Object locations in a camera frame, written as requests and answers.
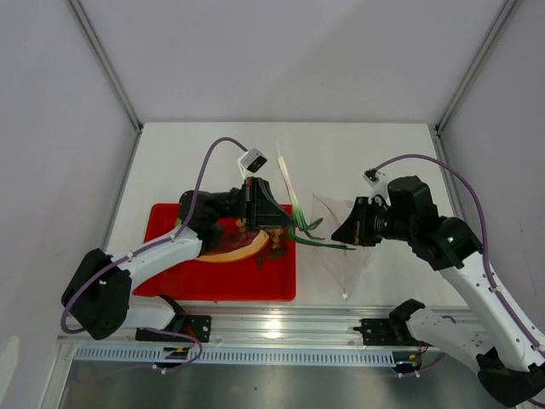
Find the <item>clear zip top bag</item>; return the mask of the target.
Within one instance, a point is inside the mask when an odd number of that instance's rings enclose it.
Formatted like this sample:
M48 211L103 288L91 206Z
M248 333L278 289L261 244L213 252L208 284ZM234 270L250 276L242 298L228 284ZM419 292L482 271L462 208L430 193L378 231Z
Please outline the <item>clear zip top bag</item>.
M316 237L323 238L325 246L314 247L312 262L314 267L324 268L340 287L342 300L348 302L353 296L358 284L364 277L364 272L370 265L370 251L363 247L353 247L343 250L334 248L339 243L331 239L349 216L354 202L347 199L333 199L313 194L312 222L321 221L312 231Z

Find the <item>longan bunch with leaves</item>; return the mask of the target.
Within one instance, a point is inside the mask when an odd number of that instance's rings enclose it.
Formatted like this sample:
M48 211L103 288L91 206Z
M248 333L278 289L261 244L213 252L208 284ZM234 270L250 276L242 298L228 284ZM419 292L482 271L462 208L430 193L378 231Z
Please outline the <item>longan bunch with leaves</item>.
M282 228L251 228L241 219L237 219L235 221L235 226L239 232L245 232L248 230L263 230L269 235L269 243L263 250L252 257L244 259L253 259L258 269L261 269L269 258L276 256L279 252L282 253L284 251L284 245L282 244L284 240L284 230Z

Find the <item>green onion stalk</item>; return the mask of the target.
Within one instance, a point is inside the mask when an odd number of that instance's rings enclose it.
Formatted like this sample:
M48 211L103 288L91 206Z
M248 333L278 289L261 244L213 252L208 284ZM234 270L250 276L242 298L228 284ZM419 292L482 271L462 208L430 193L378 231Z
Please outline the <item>green onion stalk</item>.
M327 233L326 228L333 227L333 222L336 226L340 226L340 219L335 213L336 207L331 207L327 202L317 195L313 196L313 200L319 204L324 214L322 216L309 219L306 217L305 211L301 205L301 201L297 196L295 185L290 176L289 167L282 153L282 142L278 138L274 142L276 164L285 190L288 195L288 200L292 206L293 226L288 228L287 235L290 240L298 245L303 245L312 248L330 249L334 251L355 251L355 248L346 244L335 243L331 238L326 238L323 234Z

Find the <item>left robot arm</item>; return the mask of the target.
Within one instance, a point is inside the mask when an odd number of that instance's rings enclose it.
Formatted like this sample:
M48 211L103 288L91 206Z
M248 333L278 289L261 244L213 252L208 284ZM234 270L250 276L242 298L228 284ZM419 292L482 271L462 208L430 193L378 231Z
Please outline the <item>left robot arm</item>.
M61 296L61 330L102 340L121 328L148 328L174 341L185 330L174 300L133 303L135 288L183 262L243 260L269 244L269 231L295 224L268 181L253 176L227 192L183 193L178 218L181 225L126 253L89 251Z

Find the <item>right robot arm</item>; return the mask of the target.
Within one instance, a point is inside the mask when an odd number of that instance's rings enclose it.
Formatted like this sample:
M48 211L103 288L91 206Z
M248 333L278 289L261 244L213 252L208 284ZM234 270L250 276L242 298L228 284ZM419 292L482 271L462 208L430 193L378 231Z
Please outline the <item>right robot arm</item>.
M480 336L424 303L409 299L389 314L397 343L430 344L475 372L483 388L507 407L544 390L544 335L521 310L485 260L485 247L461 219L441 216L429 186L417 176L389 181L365 174L369 197L358 197L331 238L371 247L383 240L405 242L417 258L450 283L477 316Z

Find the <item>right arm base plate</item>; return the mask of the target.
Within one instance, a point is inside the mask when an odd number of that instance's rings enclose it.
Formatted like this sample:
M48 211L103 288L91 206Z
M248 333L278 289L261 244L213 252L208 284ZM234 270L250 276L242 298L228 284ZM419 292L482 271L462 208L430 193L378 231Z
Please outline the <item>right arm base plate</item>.
M365 346L417 346L406 324L391 319L361 319L353 328L361 334Z

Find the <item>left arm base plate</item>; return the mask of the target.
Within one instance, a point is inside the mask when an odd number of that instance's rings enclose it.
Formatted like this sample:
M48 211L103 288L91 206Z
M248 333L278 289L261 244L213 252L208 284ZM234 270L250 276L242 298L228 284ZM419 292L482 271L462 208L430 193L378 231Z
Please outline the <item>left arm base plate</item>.
M201 343L209 341L212 318L209 315L176 316L166 325L164 331L184 334L194 337ZM135 339L142 342L182 342L180 337L162 335L146 329L137 329Z

